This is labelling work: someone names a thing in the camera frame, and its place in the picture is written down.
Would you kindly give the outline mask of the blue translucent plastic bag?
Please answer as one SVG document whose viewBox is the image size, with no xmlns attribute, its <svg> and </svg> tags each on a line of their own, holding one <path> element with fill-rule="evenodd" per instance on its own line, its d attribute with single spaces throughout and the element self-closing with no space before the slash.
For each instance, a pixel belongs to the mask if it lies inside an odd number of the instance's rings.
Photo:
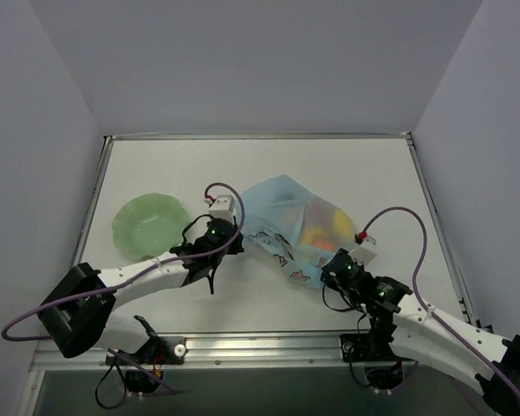
<svg viewBox="0 0 520 416">
<path fill-rule="evenodd" d="M 283 275 L 311 289 L 320 290 L 322 267 L 343 248 L 352 250 L 354 240 L 335 240 L 329 235 L 330 220 L 338 207 L 316 196 L 288 175 L 252 186 L 242 195 L 247 240 L 276 260 Z M 335 244 L 335 252 L 308 245 L 314 237 Z"/>
</svg>

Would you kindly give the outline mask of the orange fake peach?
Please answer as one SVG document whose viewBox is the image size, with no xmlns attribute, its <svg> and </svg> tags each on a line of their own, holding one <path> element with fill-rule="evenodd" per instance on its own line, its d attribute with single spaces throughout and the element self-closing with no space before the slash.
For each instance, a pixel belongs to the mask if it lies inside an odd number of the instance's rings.
<svg viewBox="0 0 520 416">
<path fill-rule="evenodd" d="M 319 250 L 335 252 L 335 244 L 330 239 L 325 237 L 314 237 L 313 239 L 309 240 L 308 245 Z"/>
</svg>

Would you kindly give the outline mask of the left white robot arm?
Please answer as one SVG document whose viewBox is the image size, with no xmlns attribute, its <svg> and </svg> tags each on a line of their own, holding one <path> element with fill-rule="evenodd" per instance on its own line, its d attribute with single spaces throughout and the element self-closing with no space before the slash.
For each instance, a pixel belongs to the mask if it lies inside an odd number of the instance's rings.
<svg viewBox="0 0 520 416">
<path fill-rule="evenodd" d="M 211 282 L 223 258 L 243 250 L 239 225 L 210 218 L 203 236 L 160 257 L 102 270 L 77 264 L 45 298 L 37 316 L 66 358 L 111 348 L 148 363 L 162 345 L 156 331 L 143 316 L 127 318 L 115 310 L 161 290 Z"/>
</svg>

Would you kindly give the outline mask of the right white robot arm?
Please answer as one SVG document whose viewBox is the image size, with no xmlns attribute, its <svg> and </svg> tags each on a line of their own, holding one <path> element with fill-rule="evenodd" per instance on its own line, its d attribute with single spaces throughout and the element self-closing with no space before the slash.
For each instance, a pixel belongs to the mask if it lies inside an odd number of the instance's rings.
<svg viewBox="0 0 520 416">
<path fill-rule="evenodd" d="M 340 249 L 322 283 L 369 321 L 354 350 L 363 361 L 416 361 L 464 383 L 499 415 L 520 415 L 520 335 L 509 339 L 449 315 Z"/>
</svg>

